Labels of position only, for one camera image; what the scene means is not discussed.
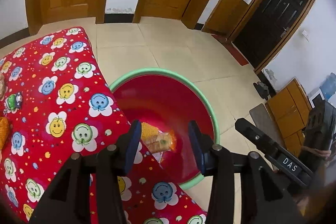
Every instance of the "metal bolt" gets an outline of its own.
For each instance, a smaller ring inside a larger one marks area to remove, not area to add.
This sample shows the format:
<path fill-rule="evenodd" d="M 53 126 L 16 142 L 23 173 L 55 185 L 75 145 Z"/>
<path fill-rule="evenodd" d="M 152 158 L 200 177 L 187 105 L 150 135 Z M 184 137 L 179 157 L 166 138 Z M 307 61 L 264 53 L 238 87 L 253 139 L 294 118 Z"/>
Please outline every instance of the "metal bolt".
<path fill-rule="evenodd" d="M 73 160 L 77 160 L 77 159 L 79 159 L 79 157 L 80 157 L 80 154 L 79 154 L 79 153 L 72 153 L 72 155 L 71 155 L 71 158 L 72 158 Z"/>
<path fill-rule="evenodd" d="M 253 159 L 259 158 L 259 154 L 257 152 L 254 152 L 254 151 L 250 152 L 249 155 Z"/>
<path fill-rule="evenodd" d="M 219 150 L 222 149 L 222 146 L 215 143 L 215 144 L 212 145 L 212 149 L 215 150 L 215 151 L 219 151 Z"/>
<path fill-rule="evenodd" d="M 117 149 L 117 146 L 115 144 L 110 144 L 108 147 L 107 147 L 107 150 L 108 151 L 114 151 Z"/>

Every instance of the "red tablecloth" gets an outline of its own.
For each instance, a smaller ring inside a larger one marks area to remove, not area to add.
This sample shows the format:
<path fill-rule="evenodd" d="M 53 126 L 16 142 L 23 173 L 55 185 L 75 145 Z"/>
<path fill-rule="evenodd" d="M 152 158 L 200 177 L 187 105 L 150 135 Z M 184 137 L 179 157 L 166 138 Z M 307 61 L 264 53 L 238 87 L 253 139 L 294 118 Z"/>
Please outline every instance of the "red tablecloth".
<path fill-rule="evenodd" d="M 0 110 L 12 124 L 2 150 L 0 188 L 10 207 L 27 221 L 74 151 L 84 156 L 98 152 L 126 133 L 129 122 L 99 70 L 82 27 L 27 43 L 1 59 L 0 66 L 7 90 Z M 21 99 L 21 109 L 16 109 Z M 90 211 L 95 224 L 94 175 L 92 179 Z M 131 172 L 118 179 L 132 224 L 202 224 L 205 220 L 206 213 L 169 179 L 141 143 Z"/>

